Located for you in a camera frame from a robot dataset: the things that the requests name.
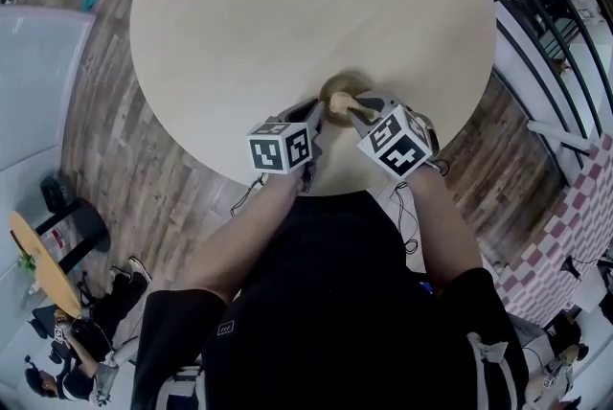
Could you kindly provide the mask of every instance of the green object on floor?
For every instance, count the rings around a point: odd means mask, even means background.
[[[92,11],[98,0],[83,0],[80,5],[81,11]]]

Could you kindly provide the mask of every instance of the white cube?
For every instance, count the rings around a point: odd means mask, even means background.
[[[251,166],[259,173],[288,174],[313,157],[305,123],[256,125],[247,134]]]
[[[432,156],[427,129],[402,105],[382,119],[357,146],[398,180]]]

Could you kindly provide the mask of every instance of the checkered pattern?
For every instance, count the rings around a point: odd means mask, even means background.
[[[569,303],[579,285],[559,268],[568,256],[590,262],[604,253],[613,238],[613,138],[602,136],[590,149],[581,175],[570,188],[554,217],[522,254],[507,267],[496,290],[507,311],[546,325]],[[594,264],[574,262],[583,275]]]

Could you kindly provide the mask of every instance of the wooden table top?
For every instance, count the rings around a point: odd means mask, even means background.
[[[45,248],[38,233],[15,211],[11,212],[9,226],[25,252],[34,257],[35,278],[45,294],[70,316],[79,318],[79,296],[66,274]]]
[[[434,123],[446,145],[483,95],[492,0],[133,0],[130,40],[156,117],[191,155],[251,183],[244,136],[357,70]],[[325,125],[314,194],[382,185],[354,129]]]

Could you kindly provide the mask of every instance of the green plant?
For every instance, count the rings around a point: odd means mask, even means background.
[[[26,252],[21,252],[19,260],[17,261],[17,266],[25,269],[26,272],[29,272],[32,275],[36,270],[36,263],[34,263],[34,257],[32,255],[28,255]]]

